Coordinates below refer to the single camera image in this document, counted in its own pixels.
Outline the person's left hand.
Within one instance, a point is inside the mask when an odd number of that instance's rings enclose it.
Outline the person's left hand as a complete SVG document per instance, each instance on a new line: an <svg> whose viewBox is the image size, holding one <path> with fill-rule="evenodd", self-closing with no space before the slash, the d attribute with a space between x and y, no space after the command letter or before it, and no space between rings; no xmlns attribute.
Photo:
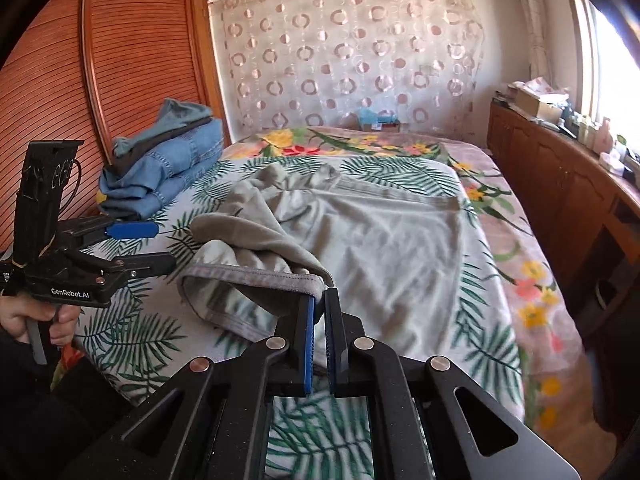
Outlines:
<svg viewBox="0 0 640 480"><path fill-rule="evenodd" d="M57 347L70 344L74 338L80 307L53 304L32 298L21 292L17 296L1 297L1 326L14 339L29 342L27 321L50 322L50 341Z"/></svg>

